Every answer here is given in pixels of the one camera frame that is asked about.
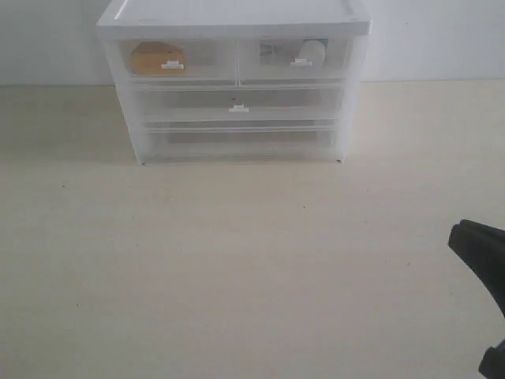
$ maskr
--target beige floor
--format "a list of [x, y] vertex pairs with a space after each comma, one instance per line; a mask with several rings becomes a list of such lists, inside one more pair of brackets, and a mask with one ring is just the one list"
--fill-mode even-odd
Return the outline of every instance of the beige floor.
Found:
[[0, 89], [2, 379], [477, 378], [505, 82], [364, 84], [351, 157], [137, 166], [112, 88]]

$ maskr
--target black object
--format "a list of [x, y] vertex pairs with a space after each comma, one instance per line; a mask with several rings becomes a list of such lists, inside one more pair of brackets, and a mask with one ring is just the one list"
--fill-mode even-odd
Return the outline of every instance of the black object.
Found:
[[[449, 247], [479, 277], [505, 317], [505, 231], [463, 220], [453, 226]], [[505, 379], [505, 340], [486, 351], [479, 372]]]

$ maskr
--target yellow object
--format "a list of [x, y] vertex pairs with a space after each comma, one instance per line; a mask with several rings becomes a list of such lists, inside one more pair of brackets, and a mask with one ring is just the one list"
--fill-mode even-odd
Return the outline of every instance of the yellow object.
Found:
[[138, 75], [184, 73], [184, 52], [163, 42], [142, 42], [132, 53], [132, 69]]

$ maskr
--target white storage drawers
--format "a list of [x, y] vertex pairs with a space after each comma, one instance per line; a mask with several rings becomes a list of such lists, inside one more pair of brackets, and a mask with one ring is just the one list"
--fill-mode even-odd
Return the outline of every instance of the white storage drawers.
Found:
[[369, 29], [358, 0], [113, 0], [99, 22], [140, 163], [342, 160]]

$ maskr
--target white wall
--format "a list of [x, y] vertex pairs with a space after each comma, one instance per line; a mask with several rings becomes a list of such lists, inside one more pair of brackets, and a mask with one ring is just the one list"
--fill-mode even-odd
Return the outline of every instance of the white wall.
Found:
[[[94, 29], [108, 2], [1, 0], [0, 84], [110, 83]], [[374, 19], [365, 80], [505, 77], [503, 0], [363, 2]]]

